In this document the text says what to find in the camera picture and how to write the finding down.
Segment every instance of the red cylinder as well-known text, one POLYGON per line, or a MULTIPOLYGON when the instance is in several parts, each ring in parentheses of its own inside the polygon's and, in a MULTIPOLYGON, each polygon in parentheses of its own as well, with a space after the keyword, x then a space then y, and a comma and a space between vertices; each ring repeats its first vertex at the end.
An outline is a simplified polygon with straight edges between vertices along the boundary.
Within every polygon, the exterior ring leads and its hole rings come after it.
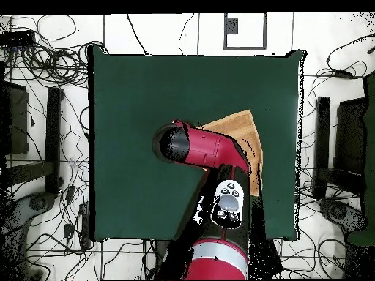
POLYGON ((186 280, 246 280, 248 258, 234 244, 203 239, 193 246, 193 260, 186 280))

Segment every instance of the green tabletop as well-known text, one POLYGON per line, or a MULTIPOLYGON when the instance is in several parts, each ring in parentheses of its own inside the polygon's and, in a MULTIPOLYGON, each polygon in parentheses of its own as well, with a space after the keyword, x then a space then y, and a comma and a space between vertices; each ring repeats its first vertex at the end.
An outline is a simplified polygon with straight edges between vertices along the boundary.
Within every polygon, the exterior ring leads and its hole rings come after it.
POLYGON ((172 239, 203 170, 159 161, 152 136, 173 119, 198 126, 247 109, 264 152, 267 236, 294 235, 302 51, 286 57, 128 56, 94 47, 93 53, 96 240, 172 239))

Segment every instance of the black plug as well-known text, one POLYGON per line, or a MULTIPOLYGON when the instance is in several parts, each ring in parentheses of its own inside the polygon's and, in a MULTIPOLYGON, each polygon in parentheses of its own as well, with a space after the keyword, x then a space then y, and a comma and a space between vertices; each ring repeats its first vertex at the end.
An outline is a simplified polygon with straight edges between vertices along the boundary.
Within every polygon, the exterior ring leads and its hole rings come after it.
POLYGON ((64 238, 67 239, 67 244, 69 244, 69 240, 74 236, 74 225, 73 224, 65 224, 64 226, 64 238))
POLYGON ((65 199, 67 200, 67 206, 69 206, 70 203, 72 202, 74 194, 75 194, 75 187, 68 187, 67 195, 65 196, 65 199))
POLYGON ((333 72, 335 73, 335 77, 337 78, 345 78, 347 80, 353 79, 353 74, 345 70, 339 69, 339 70, 333 70, 333 72))

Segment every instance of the metal frame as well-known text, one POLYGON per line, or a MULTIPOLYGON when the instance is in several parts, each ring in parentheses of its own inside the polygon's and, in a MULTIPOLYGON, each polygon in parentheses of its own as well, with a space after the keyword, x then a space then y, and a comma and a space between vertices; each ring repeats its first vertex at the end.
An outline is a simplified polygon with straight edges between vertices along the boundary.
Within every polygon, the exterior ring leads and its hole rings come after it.
POLYGON ((48 88, 47 121, 45 125, 45 161, 7 168, 9 186, 45 177, 45 191, 59 194, 60 178, 60 110, 64 91, 48 88))
POLYGON ((263 22, 263 45, 255 47, 229 47, 228 36, 228 13, 224 13, 224 50, 266 50, 267 49, 267 14, 264 13, 263 22))

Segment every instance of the brown cloth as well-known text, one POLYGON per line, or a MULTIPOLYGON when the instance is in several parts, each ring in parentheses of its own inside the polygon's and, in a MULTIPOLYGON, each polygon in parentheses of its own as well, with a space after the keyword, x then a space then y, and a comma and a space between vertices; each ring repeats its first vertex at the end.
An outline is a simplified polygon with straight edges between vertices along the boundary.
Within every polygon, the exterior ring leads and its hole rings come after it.
POLYGON ((204 130, 231 136, 245 152, 250 164, 250 195, 259 196, 258 167, 261 179, 263 151, 250 110, 231 114, 223 119, 203 125, 204 130))

